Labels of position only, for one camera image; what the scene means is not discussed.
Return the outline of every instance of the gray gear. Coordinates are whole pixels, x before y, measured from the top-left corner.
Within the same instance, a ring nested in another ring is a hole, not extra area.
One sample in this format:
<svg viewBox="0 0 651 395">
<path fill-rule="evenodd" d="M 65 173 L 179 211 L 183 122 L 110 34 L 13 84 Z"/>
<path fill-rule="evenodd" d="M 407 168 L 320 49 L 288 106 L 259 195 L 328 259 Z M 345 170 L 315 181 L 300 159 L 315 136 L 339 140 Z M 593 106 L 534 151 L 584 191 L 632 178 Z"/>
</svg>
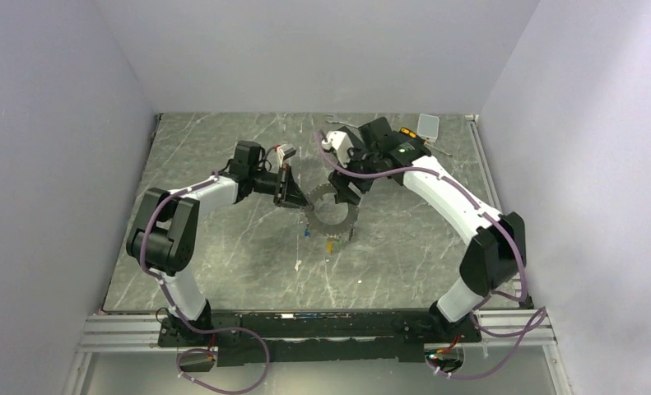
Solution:
<svg viewBox="0 0 651 395">
<path fill-rule="evenodd" d="M 359 207 L 356 205 L 347 203 L 347 215 L 339 224 L 325 223 L 315 215 L 315 202 L 328 193 L 336 192 L 337 190 L 331 184 L 322 184 L 310 191 L 308 199 L 313 203 L 314 208 L 304 211 L 306 220 L 308 221 L 308 227 L 328 237 L 338 237 L 344 233 L 349 233 L 351 237 L 356 219 L 359 217 Z"/>
</svg>

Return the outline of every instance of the metal wrench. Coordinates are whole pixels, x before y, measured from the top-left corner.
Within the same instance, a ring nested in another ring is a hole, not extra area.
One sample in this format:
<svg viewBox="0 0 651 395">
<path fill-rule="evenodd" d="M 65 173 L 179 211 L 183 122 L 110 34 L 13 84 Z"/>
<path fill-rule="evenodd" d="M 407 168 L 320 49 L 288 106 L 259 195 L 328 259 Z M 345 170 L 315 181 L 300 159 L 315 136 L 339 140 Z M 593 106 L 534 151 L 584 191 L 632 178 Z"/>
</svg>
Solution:
<svg viewBox="0 0 651 395">
<path fill-rule="evenodd" d="M 336 116 L 335 114 L 328 114 L 328 115 L 325 117 L 325 121 L 327 121 L 328 123 L 339 123 L 339 124 L 341 124 L 341 125 L 345 125 L 345 126 L 348 126 L 348 127 L 350 127 L 350 128 L 354 128 L 354 129 L 358 129 L 358 128 L 359 128 L 358 126 L 356 126 L 356 125 L 352 125 L 351 123 L 348 123 L 347 121 L 343 120 L 342 118 L 339 118 L 339 117 Z"/>
</svg>

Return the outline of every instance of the gray marble tabletop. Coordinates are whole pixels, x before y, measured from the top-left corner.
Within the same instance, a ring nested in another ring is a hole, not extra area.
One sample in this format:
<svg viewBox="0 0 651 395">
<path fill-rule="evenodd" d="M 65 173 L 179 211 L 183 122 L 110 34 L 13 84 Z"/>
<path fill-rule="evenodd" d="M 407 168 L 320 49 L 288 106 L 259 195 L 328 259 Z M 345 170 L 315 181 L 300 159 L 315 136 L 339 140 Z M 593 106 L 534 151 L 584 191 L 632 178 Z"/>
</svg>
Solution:
<svg viewBox="0 0 651 395">
<path fill-rule="evenodd" d="M 339 114 L 362 124 L 385 116 L 394 129 L 415 129 L 418 114 Z M 205 179 L 233 154 L 238 140 L 263 146 L 289 142 L 305 192 L 327 183 L 330 169 L 316 151 L 314 130 L 336 130 L 325 114 L 163 114 L 138 187 L 133 212 L 149 187 L 181 188 Z M 488 199 L 474 140 L 462 115 L 440 116 L 433 151 L 479 198 Z M 319 208 L 340 215 L 334 203 Z M 277 208 L 254 193 L 200 222 L 191 263 L 214 309 L 386 309 L 428 307 L 458 277 L 465 245 L 421 197 L 390 179 L 364 195 L 352 241 L 326 250 L 326 237 L 305 237 L 300 211 Z M 504 290 L 511 292 L 510 284 Z M 104 309 L 155 310 L 165 305 L 158 285 L 120 249 Z M 493 300 L 490 307 L 514 307 Z"/>
</svg>

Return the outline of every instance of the wall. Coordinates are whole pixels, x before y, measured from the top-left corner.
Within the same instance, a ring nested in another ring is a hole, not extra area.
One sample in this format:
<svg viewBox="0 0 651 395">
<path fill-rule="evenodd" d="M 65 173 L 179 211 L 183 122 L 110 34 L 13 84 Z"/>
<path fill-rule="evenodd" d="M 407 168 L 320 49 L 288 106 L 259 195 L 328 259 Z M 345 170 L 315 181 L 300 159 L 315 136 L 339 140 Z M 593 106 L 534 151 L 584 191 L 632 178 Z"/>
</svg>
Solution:
<svg viewBox="0 0 651 395">
<path fill-rule="evenodd" d="M 543 0 L 480 128 L 576 393 L 651 393 L 651 1 Z"/>
<path fill-rule="evenodd" d="M 0 2 L 0 394 L 61 391 L 153 123 L 92 0 Z"/>
<path fill-rule="evenodd" d="M 477 114 L 538 0 L 98 0 L 160 111 Z"/>
</svg>

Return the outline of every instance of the metal frame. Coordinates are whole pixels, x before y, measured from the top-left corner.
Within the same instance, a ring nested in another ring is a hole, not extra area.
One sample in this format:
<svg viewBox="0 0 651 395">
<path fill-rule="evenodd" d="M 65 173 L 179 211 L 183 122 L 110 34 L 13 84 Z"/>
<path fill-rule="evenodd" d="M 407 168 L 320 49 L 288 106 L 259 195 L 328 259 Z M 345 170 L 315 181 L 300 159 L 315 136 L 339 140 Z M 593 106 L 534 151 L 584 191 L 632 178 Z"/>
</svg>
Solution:
<svg viewBox="0 0 651 395">
<path fill-rule="evenodd" d="M 467 124 L 481 164 L 483 180 L 486 185 L 488 196 L 490 197 L 488 203 L 501 210 L 499 198 L 495 191 L 495 186 L 492 182 L 492 177 L 490 176 L 490 170 L 487 166 L 485 153 L 482 150 L 481 141 L 478 136 L 476 121 L 477 117 L 467 117 Z M 521 285 L 518 277 L 516 276 L 512 281 L 514 291 L 516 295 L 519 295 L 521 292 Z M 508 333 L 523 329 L 526 322 L 535 311 L 536 310 L 531 309 L 479 310 L 477 312 L 477 317 L 480 324 L 483 327 L 488 328 L 488 330 L 498 333 Z M 178 353 L 183 350 L 180 348 L 158 347 L 157 342 L 159 334 L 160 322 L 156 320 L 154 314 L 91 315 L 88 317 L 85 326 L 83 327 L 81 340 L 79 341 L 77 352 L 73 359 L 68 380 L 62 394 L 81 395 L 88 369 L 91 365 L 91 360 L 97 353 Z M 283 340 L 298 341 L 299 339 L 289 338 Z M 483 347 L 487 355 L 490 347 L 507 347 L 512 346 L 515 342 L 515 338 L 497 338 L 483 334 L 481 342 L 463 343 L 463 346 Z M 425 349 L 440 348 L 443 346 L 447 346 L 447 344 L 425 344 Z M 572 394 L 572 387 L 565 373 L 565 367 L 557 347 L 556 335 L 553 332 L 553 327 L 549 317 L 546 317 L 540 327 L 527 333 L 521 346 L 540 346 L 546 357 L 547 367 L 550 371 L 556 393 L 559 395 Z"/>
</svg>

